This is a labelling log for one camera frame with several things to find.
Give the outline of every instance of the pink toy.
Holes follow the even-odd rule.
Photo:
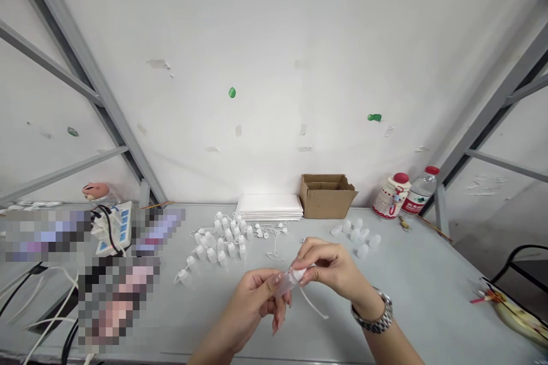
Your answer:
[[[393,220],[400,212],[404,200],[409,194],[411,183],[405,173],[397,173],[394,177],[388,177],[388,181],[378,194],[373,211],[382,218]]]
[[[82,193],[88,201],[92,201],[107,196],[110,193],[110,189],[104,182],[90,182],[82,188]]]

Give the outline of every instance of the red bottle cap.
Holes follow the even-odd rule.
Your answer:
[[[439,172],[440,172],[440,169],[437,168],[437,167],[432,167],[431,165],[429,165],[428,167],[426,167],[424,169],[424,171],[426,171],[428,174],[438,175]]]
[[[409,182],[409,176],[406,173],[397,173],[394,175],[394,181],[398,184],[405,184]]]

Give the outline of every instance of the metal watch band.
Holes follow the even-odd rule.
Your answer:
[[[386,331],[388,328],[390,328],[390,325],[392,325],[392,301],[388,297],[388,295],[381,292],[378,288],[375,288],[377,291],[377,294],[382,298],[384,301],[384,313],[382,316],[376,320],[376,321],[367,321],[363,319],[358,312],[356,312],[356,309],[352,304],[350,304],[352,312],[352,316],[356,320],[356,322],[366,331],[373,332],[374,334],[382,334],[384,331]]]

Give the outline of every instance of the woman's right hand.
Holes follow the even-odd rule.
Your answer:
[[[300,281],[321,282],[352,302],[364,319],[374,321],[384,312],[384,301],[361,274],[352,257],[340,244],[307,237],[292,262],[293,270],[308,268]]]

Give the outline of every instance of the woman's left hand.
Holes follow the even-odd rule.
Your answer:
[[[282,276],[283,272],[267,268],[246,272],[223,314],[194,352],[189,364],[202,363],[198,357],[219,358],[241,351],[261,319],[268,314],[274,316],[272,335],[276,334],[285,321],[285,304],[291,307],[291,292],[281,298],[273,296]]]

